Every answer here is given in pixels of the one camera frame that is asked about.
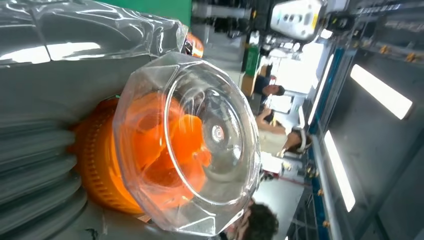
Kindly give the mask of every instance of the dark shirt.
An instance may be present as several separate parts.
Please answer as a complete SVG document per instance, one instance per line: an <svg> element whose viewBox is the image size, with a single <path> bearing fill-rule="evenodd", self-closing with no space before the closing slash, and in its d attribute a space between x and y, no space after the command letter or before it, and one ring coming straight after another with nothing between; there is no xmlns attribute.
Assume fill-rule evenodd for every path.
<svg viewBox="0 0 424 240"><path fill-rule="evenodd" d="M262 97L260 98L260 102L264 103L265 100L267 99L268 96L264 95L264 93L262 92L262 90L268 86L270 84L271 78L266 77L266 76L262 76L262 75L258 75L256 77L256 82L254 83L254 88L253 88L253 92L255 94L260 94L262 95Z"/></svg>

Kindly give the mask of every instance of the white shirt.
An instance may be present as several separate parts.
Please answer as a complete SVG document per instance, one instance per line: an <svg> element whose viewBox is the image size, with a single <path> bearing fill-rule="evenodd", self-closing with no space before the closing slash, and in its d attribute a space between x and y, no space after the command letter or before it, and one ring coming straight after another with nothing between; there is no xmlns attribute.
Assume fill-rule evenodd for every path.
<svg viewBox="0 0 424 240"><path fill-rule="evenodd" d="M286 134L276 134L259 129L259 145L261 152L266 152L275 155L281 152L286 142Z"/></svg>

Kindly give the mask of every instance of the man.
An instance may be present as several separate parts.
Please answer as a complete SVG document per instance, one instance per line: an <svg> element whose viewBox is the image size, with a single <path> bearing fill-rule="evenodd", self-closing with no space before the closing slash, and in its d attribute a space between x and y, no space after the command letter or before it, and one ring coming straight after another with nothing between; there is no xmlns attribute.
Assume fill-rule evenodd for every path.
<svg viewBox="0 0 424 240"><path fill-rule="evenodd" d="M258 75L254 84L253 92L260 94L260 102L263 104L269 95L282 96L286 91L283 86L270 84L270 81L275 80L276 77L271 75L270 77Z"/></svg>
<svg viewBox="0 0 424 240"><path fill-rule="evenodd" d="M221 240L272 240L279 222L271 210L250 201L247 211L219 234Z"/></svg>

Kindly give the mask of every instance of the person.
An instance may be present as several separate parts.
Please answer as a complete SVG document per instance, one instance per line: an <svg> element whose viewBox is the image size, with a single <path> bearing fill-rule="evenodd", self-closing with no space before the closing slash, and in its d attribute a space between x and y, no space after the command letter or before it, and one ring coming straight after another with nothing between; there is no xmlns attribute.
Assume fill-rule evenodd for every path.
<svg viewBox="0 0 424 240"><path fill-rule="evenodd" d="M275 76L270 77L258 75L254 83L253 92L262 95L260 102L264 103L269 95L282 96L286 91L283 86L270 84L271 80L276 79Z"/></svg>
<svg viewBox="0 0 424 240"><path fill-rule="evenodd" d="M279 221L270 208L250 200L246 212L219 234L221 240L272 240Z"/></svg>
<svg viewBox="0 0 424 240"><path fill-rule="evenodd" d="M273 111L265 108L261 114L256 117L256 124L259 130L259 144L261 152L267 152L272 155L278 155L281 152L291 152L295 154L303 153L311 146L312 139L306 137L304 150L302 146L302 134L299 130L292 130L286 134L286 128L276 121L265 120Z"/></svg>

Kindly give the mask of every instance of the yellow bolt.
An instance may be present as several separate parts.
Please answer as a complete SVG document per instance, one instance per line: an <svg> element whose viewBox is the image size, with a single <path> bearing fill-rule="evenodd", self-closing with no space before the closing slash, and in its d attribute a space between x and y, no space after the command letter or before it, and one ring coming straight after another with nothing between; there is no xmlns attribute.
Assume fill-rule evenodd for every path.
<svg viewBox="0 0 424 240"><path fill-rule="evenodd" d="M406 56L406 61L408 63L414 62L415 61L415 57L416 57L415 53L410 53L410 54L408 54L408 56Z"/></svg>
<svg viewBox="0 0 424 240"><path fill-rule="evenodd" d="M380 48L380 53L381 54L386 54L389 51L389 48L384 45L382 48Z"/></svg>

